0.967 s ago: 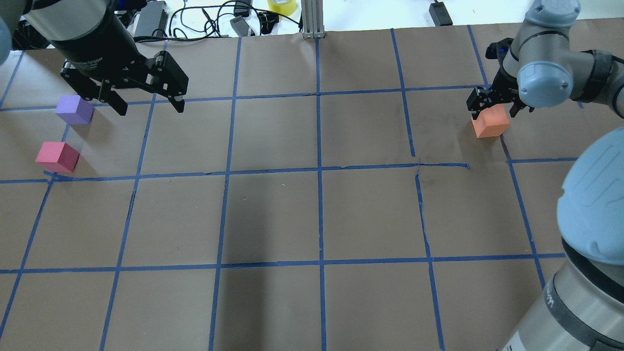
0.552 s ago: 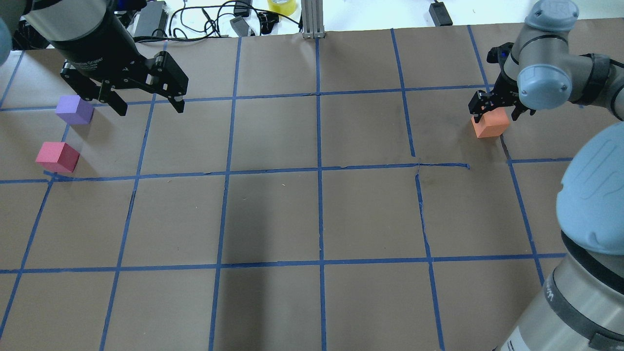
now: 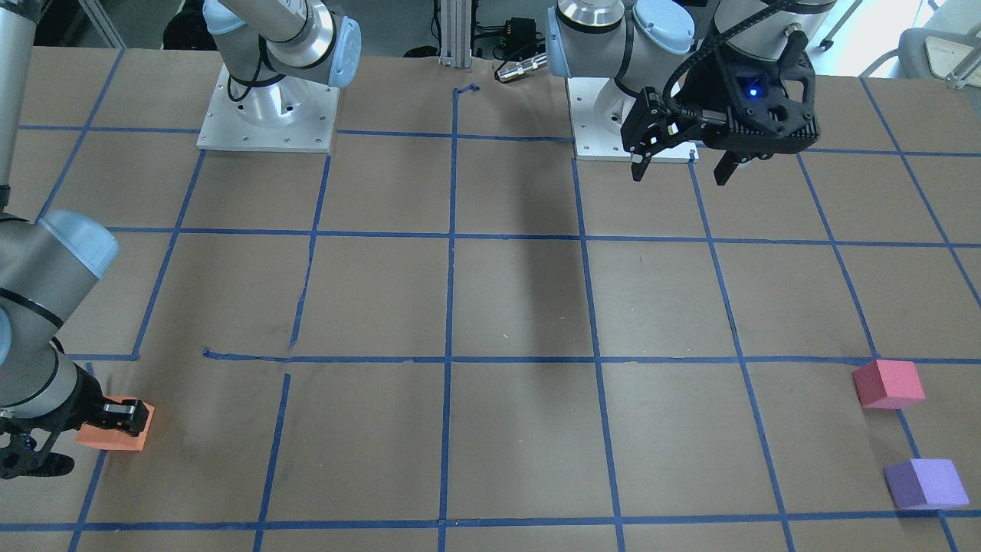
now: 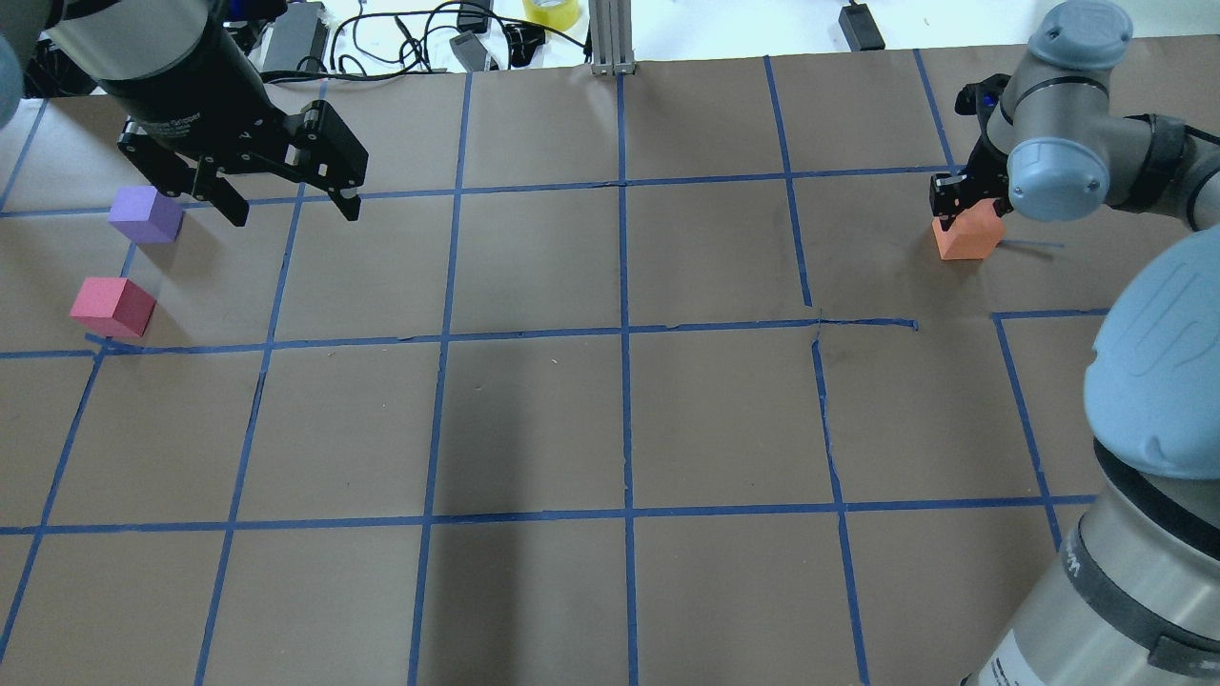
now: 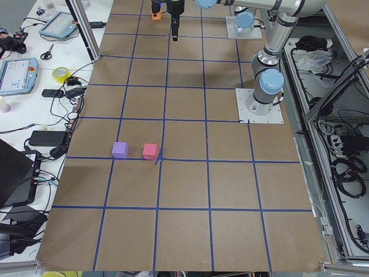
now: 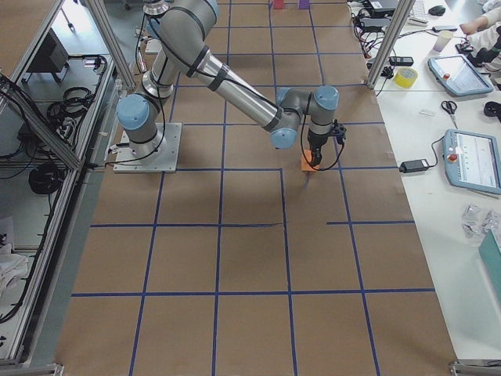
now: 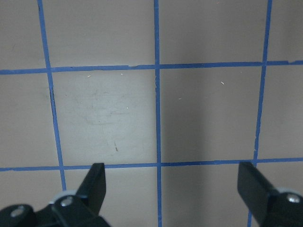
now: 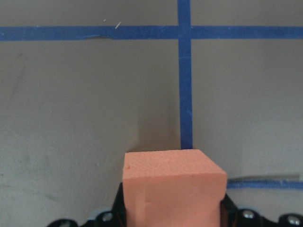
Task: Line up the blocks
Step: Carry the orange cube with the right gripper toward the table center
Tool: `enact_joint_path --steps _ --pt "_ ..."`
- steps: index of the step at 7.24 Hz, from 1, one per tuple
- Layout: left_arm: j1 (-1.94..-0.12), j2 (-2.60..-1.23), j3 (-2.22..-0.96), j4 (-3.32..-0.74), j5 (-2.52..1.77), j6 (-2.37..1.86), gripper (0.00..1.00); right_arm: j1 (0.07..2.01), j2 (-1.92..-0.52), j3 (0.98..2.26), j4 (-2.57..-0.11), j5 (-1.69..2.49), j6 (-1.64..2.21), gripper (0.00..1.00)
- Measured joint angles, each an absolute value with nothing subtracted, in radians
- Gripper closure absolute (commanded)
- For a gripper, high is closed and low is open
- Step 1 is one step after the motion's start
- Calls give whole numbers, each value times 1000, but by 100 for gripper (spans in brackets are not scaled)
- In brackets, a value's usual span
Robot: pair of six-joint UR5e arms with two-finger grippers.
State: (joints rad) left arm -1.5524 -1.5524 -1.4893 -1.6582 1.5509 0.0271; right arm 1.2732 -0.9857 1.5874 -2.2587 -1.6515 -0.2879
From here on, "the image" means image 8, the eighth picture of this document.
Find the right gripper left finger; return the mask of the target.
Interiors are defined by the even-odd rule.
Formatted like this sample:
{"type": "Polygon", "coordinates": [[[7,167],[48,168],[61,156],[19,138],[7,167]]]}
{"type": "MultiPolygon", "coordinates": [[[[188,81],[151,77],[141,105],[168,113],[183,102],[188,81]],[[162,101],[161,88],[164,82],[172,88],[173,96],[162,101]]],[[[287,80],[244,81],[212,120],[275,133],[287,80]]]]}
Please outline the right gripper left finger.
{"type": "Polygon", "coordinates": [[[120,183],[113,203],[113,214],[118,227],[126,227],[126,209],[123,194],[123,184],[120,183]]]}

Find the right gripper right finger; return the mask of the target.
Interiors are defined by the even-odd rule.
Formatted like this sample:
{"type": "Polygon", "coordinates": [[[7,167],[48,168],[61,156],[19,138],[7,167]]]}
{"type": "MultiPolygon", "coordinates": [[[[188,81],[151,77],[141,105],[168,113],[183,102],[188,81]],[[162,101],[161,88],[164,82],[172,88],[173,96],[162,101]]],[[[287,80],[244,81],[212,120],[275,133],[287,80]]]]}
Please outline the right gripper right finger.
{"type": "Polygon", "coordinates": [[[220,227],[234,227],[238,208],[228,196],[225,194],[220,202],[220,227]]]}

